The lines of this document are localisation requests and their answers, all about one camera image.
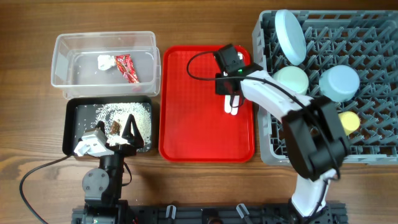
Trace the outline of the rice and food scraps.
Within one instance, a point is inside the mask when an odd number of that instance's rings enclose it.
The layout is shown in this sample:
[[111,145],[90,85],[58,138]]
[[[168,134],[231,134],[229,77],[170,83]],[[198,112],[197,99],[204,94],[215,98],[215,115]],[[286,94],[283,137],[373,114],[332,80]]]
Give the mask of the rice and food scraps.
[[95,121],[104,123],[107,143],[110,146],[125,144],[127,141],[122,138],[122,132],[127,123],[128,116],[132,114],[136,121],[138,130],[144,140],[144,147],[138,152],[147,152],[151,149],[152,121],[150,104],[148,103],[109,103],[97,105],[95,111]]

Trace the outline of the white tissue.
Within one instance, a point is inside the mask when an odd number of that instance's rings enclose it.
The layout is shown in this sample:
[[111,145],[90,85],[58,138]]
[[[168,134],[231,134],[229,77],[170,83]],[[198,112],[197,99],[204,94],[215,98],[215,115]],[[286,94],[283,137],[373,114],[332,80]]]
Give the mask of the white tissue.
[[105,71],[116,66],[116,59],[112,55],[99,55],[97,58],[98,69]]

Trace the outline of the red snack wrapper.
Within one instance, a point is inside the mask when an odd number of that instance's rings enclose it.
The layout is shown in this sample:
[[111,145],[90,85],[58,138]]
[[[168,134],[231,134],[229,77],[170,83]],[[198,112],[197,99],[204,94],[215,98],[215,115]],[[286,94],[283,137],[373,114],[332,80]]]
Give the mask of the red snack wrapper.
[[116,66],[129,83],[139,83],[132,58],[129,54],[115,56]]

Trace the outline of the mint green bowl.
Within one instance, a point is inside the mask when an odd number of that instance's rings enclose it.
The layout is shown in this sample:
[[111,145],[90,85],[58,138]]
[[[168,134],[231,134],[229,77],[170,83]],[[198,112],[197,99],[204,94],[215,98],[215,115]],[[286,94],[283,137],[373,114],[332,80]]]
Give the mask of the mint green bowl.
[[307,93],[309,80],[307,74],[301,68],[284,67],[273,74],[273,78],[296,93],[302,95]]

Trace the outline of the light blue plate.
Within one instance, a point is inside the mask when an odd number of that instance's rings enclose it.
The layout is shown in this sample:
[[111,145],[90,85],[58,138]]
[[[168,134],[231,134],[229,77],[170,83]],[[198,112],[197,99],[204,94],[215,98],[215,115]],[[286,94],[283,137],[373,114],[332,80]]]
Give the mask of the light blue plate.
[[305,60],[307,46],[302,27],[292,12],[287,9],[278,10],[275,14],[275,31],[280,47],[293,65]]

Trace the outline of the light blue bowl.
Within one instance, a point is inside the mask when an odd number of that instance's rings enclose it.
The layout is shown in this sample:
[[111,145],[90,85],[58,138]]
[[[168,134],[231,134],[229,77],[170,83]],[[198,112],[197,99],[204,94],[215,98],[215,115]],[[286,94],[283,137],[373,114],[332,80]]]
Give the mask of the light blue bowl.
[[335,102],[346,102],[357,92],[360,79],[357,72],[346,65],[337,65],[322,73],[319,79],[321,93]]

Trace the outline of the yellow plastic cup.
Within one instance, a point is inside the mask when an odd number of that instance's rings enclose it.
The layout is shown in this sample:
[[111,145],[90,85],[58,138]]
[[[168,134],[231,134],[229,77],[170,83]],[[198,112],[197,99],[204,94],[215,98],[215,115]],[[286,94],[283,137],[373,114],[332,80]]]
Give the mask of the yellow plastic cup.
[[361,124],[359,116],[352,111],[345,111],[338,114],[345,134],[349,136],[355,132]]

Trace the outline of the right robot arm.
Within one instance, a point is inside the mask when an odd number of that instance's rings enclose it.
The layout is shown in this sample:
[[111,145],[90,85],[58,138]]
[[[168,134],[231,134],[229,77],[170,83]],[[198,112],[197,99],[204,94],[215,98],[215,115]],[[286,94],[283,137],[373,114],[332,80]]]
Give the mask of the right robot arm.
[[325,96],[312,98],[290,90],[260,65],[246,65],[231,44],[213,52],[221,73],[216,86],[225,95],[239,94],[282,124],[289,161],[298,174],[290,199],[302,222],[315,219],[325,207],[329,184],[341,177],[349,141],[334,103]]

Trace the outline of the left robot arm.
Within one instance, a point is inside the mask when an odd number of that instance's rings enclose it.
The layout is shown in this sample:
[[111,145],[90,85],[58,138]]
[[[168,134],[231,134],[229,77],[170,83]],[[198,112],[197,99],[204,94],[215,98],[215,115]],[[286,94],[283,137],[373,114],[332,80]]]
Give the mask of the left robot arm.
[[99,167],[88,171],[82,180],[85,206],[80,215],[73,212],[73,223],[137,223],[128,202],[121,200],[121,190],[125,186],[124,158],[135,156],[137,150],[144,147],[144,140],[132,114],[127,118],[122,138],[127,143],[110,146],[102,121],[82,135],[75,154],[97,157]]

